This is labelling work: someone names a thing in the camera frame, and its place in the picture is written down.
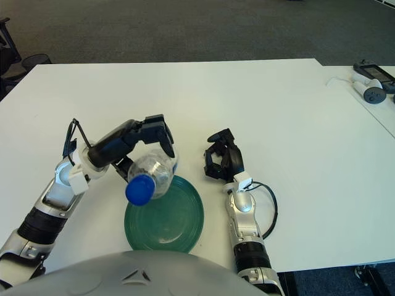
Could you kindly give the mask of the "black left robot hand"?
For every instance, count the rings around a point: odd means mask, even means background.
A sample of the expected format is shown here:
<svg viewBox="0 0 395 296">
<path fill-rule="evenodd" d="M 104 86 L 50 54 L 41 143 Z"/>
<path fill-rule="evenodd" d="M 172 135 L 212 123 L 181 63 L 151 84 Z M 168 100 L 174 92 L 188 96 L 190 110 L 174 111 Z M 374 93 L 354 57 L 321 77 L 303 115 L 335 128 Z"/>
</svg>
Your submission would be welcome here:
<svg viewBox="0 0 395 296">
<path fill-rule="evenodd" d="M 162 114 L 146 117 L 143 121 L 128 120 L 105 135 L 88 150 L 90 162 L 97 168 L 112 165 L 116 172 L 128 180 L 128 170 L 133 160 L 128 154 L 140 141 L 159 143 L 171 158 L 175 157 L 173 137 Z"/>
</svg>

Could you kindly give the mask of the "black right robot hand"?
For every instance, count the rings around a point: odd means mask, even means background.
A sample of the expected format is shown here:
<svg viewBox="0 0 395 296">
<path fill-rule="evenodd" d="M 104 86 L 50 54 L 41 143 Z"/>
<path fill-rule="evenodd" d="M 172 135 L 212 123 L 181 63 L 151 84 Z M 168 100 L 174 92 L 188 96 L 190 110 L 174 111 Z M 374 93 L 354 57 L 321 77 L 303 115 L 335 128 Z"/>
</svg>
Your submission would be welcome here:
<svg viewBox="0 0 395 296">
<path fill-rule="evenodd" d="M 244 171 L 240 149 L 229 128 L 223 129 L 207 139 L 212 145 L 204 152 L 206 176 L 230 183 L 235 175 Z"/>
</svg>

